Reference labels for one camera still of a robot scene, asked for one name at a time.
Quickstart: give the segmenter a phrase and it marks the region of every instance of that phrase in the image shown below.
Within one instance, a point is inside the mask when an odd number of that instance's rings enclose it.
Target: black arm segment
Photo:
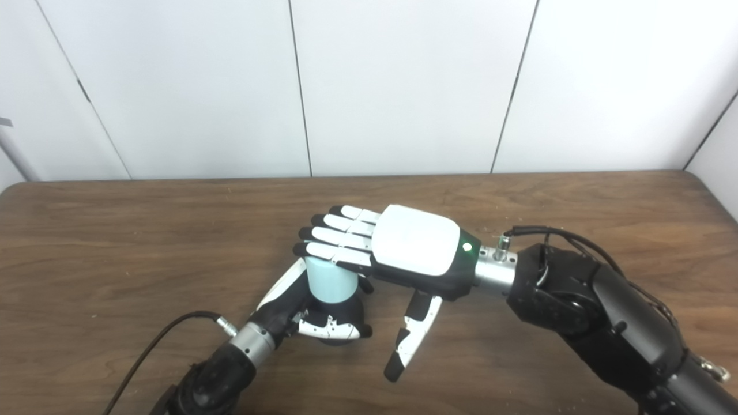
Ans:
[[[606,383],[648,414],[738,414],[667,320],[628,280],[595,259],[536,244],[518,253],[508,304],[557,332]]]

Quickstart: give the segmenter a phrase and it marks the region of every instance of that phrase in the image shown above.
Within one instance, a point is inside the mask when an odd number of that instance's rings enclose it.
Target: silver cylindrical joint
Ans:
[[[497,250],[482,246],[475,268],[474,285],[493,295],[506,297],[510,293],[512,281],[515,279],[517,254],[506,253],[505,259],[495,258]]]
[[[246,323],[229,343],[246,354],[257,368],[275,349],[272,336],[256,323]]]
[[[494,251],[493,259],[495,261],[505,261],[507,259],[507,253],[510,249],[510,237],[502,235],[500,240],[497,241],[497,249]]]

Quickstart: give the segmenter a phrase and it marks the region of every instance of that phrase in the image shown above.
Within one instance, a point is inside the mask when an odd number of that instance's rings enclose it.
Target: cable connector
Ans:
[[[220,327],[223,328],[223,331],[226,332],[227,335],[230,337],[235,337],[238,334],[238,329],[234,325],[228,322],[228,320],[225,319],[225,317],[220,317],[218,320],[215,321]]]

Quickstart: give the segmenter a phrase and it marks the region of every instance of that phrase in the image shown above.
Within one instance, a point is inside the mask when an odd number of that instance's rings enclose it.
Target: black wire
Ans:
[[[120,398],[120,395],[123,394],[123,391],[125,390],[125,387],[128,386],[128,383],[131,381],[131,378],[136,373],[136,370],[138,370],[139,366],[141,366],[141,363],[143,363],[143,360],[148,356],[148,354],[151,352],[151,350],[156,346],[156,344],[177,324],[180,324],[182,321],[189,320],[191,318],[209,318],[215,322],[218,321],[219,318],[222,316],[220,314],[214,313],[214,312],[208,312],[208,311],[195,311],[195,312],[188,312],[187,314],[178,317],[171,323],[169,323],[162,331],[159,332],[159,334],[154,337],[154,339],[151,341],[151,343],[146,346],[146,349],[144,349],[143,353],[139,356],[139,358],[136,360],[133,366],[131,366],[131,369],[128,371],[126,376],[123,378],[123,381],[120,383],[120,386],[118,386],[118,390],[115,391],[115,394],[113,395],[112,399],[110,399],[110,403],[108,403],[108,407],[105,408],[103,411],[103,415],[109,415],[110,412],[113,410],[113,407],[115,406],[116,402],[118,402],[118,399]]]
[[[549,226],[513,226],[512,229],[505,232],[505,236],[545,235],[549,233],[551,235],[562,236],[564,239],[571,239],[579,242],[580,244],[583,244],[584,246],[598,253],[613,268],[613,270],[615,270],[615,272],[622,276],[625,276],[625,274],[623,274],[623,270],[621,270],[621,268],[618,266],[618,263],[615,262],[615,259],[613,259],[613,257],[610,256],[610,254],[608,254],[605,250],[600,248],[599,245],[595,244],[584,236],[577,235],[576,233],[569,232],[568,230],[557,229],[555,227]]]

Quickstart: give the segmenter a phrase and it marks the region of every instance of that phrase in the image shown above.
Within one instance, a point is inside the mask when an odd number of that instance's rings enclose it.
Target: panel seam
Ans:
[[[715,127],[717,127],[718,124],[720,124],[720,121],[723,119],[723,116],[726,112],[728,112],[728,109],[733,105],[733,102],[736,100],[736,97],[738,97],[738,91],[736,91],[735,94],[733,94],[733,97],[728,101],[728,105],[725,106],[725,108],[720,112],[720,115],[717,116],[717,119],[712,124],[710,129],[707,131],[707,134],[705,134],[705,137],[700,141],[700,144],[697,146],[697,148],[694,150],[694,153],[689,157],[689,160],[687,160],[687,163],[684,165],[684,168],[682,168],[682,171],[686,171],[686,169],[689,167],[689,164],[694,160],[694,157],[697,156],[697,153],[700,152],[700,149],[703,145],[707,142],[707,139],[710,138],[712,135],[712,131],[715,130]]]
[[[84,86],[82,85],[82,81],[80,80],[79,75],[77,75],[77,71],[75,70],[75,67],[72,65],[72,62],[69,60],[69,56],[66,54],[66,50],[64,50],[64,47],[61,46],[61,42],[59,41],[59,37],[56,36],[56,32],[54,31],[54,28],[51,25],[51,22],[49,21],[49,18],[46,16],[46,13],[44,13],[44,9],[41,7],[41,4],[38,2],[38,0],[34,0],[36,3],[36,7],[38,7],[38,11],[41,12],[41,15],[44,17],[44,20],[46,22],[46,25],[49,27],[49,30],[51,31],[51,34],[54,36],[54,40],[56,41],[57,46],[59,46],[59,50],[61,50],[61,54],[64,55],[64,59],[66,60],[66,64],[69,65],[69,68],[72,71],[72,74],[77,79],[77,83],[80,85],[80,88],[83,90],[85,98],[89,102],[90,106],[92,107],[92,112],[94,112],[95,117],[97,118],[97,121],[100,123],[100,126],[103,127],[103,131],[105,132],[105,136],[108,138],[108,142],[113,147],[113,151],[115,151],[115,155],[118,156],[118,160],[120,161],[120,164],[123,166],[123,170],[125,170],[125,174],[128,175],[128,179],[133,179],[131,176],[131,172],[128,170],[128,166],[125,165],[125,161],[123,161],[123,157],[120,156],[120,151],[118,151],[118,147],[116,147],[115,142],[113,141],[112,137],[110,136],[110,132],[108,131],[108,128],[105,127],[105,123],[103,122],[103,119],[100,117],[100,113],[97,112],[97,108],[95,108],[94,103],[90,99],[89,95],[87,94],[87,91],[85,90]]]
[[[507,109],[505,110],[505,118],[503,119],[503,126],[500,129],[500,136],[497,139],[497,146],[494,149],[494,156],[492,157],[492,166],[489,168],[489,173],[492,174],[494,171],[494,164],[497,162],[497,155],[500,153],[500,145],[503,142],[503,135],[505,134],[505,127],[507,126],[507,119],[510,115],[510,108],[512,107],[512,100],[515,98],[515,90],[517,89],[517,81],[520,79],[520,70],[523,68],[523,61],[525,60],[525,52],[528,50],[528,42],[531,40],[531,33],[533,32],[533,23],[536,21],[536,14],[538,13],[538,4],[540,0],[536,0],[536,5],[533,8],[533,15],[531,16],[531,24],[528,26],[528,34],[525,36],[525,43],[523,44],[523,53],[520,55],[520,62],[517,65],[517,73],[515,74],[515,82],[512,84],[512,91],[510,91],[510,101],[508,101]]]
[[[300,90],[300,108],[303,111],[303,130],[305,132],[305,148],[308,152],[308,169],[313,177],[313,162],[310,158],[310,139],[308,138],[308,121],[305,118],[305,100],[303,99],[303,80],[300,77],[300,60],[297,58],[297,38],[294,35],[294,18],[292,17],[292,0],[287,0],[289,6],[289,25],[292,28],[292,47],[294,48],[294,65],[297,68],[297,88]]]

